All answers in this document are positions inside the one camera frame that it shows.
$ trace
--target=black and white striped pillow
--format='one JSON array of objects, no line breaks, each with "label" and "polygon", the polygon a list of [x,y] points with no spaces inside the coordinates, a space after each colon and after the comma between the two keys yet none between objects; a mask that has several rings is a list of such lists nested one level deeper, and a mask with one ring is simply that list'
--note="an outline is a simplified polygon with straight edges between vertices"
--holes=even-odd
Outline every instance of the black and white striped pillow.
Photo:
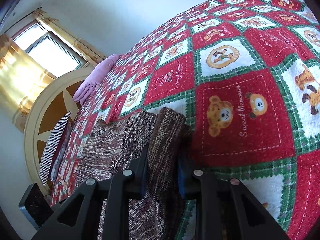
[{"label": "black and white striped pillow", "polygon": [[45,148],[41,156],[40,170],[39,170],[39,176],[44,186],[47,184],[51,164],[53,161],[53,155],[57,150],[59,141],[61,139],[64,129],[67,126],[70,115],[71,115],[71,112],[68,112],[64,117],[62,117],[57,122],[57,124],[55,125],[55,127],[50,133],[47,143],[45,144]]}]

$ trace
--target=curtain rod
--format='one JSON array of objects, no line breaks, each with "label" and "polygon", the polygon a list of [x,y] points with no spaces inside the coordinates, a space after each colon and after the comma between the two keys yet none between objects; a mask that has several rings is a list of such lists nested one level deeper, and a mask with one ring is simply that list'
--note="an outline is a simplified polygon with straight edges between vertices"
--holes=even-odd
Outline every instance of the curtain rod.
[{"label": "curtain rod", "polygon": [[[29,16],[29,15],[32,14],[34,11],[28,13],[25,17]],[[22,21],[25,17],[21,18],[21,19],[18,20],[16,23],[12,24],[12,25],[9,27],[9,29],[7,29],[4,33],[6,33],[8,30],[10,30],[10,29],[11,29],[13,26],[15,26],[18,22]]]}]

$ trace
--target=bed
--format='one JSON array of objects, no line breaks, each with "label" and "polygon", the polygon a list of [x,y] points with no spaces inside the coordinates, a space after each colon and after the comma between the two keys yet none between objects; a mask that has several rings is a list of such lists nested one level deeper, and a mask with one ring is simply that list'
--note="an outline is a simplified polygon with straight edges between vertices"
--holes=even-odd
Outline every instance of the bed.
[{"label": "bed", "polygon": [[[193,130],[191,158],[220,179],[241,179],[291,239],[303,239],[320,215],[319,30],[303,0],[209,0],[178,14],[124,54],[79,111],[70,102],[51,120],[90,70],[43,91],[25,130],[31,178],[39,182],[48,131],[68,108],[74,126],[58,178],[41,188],[52,189],[52,204],[74,191],[98,119],[166,106]],[[189,201],[177,239],[192,239],[194,222]]]}]

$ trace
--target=headboard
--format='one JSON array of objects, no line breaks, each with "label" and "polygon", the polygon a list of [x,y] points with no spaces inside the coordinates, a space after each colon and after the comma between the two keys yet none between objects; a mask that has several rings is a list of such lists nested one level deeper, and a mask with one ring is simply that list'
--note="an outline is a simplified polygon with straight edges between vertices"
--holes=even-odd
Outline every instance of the headboard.
[{"label": "headboard", "polygon": [[86,67],[68,72],[50,83],[34,102],[24,130],[24,153],[26,166],[32,182],[36,182],[43,194],[52,189],[49,183],[45,187],[39,177],[41,156],[57,122],[71,111],[74,120],[80,105],[73,102],[72,97],[80,84],[91,73],[93,67]]}]

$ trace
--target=window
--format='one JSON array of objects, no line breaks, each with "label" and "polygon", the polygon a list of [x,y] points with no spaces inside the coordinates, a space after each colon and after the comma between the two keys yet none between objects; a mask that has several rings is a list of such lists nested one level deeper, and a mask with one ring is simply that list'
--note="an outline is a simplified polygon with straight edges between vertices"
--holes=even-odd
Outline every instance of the window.
[{"label": "window", "polygon": [[52,32],[34,24],[14,39],[36,62],[59,77],[87,61],[68,47]]}]

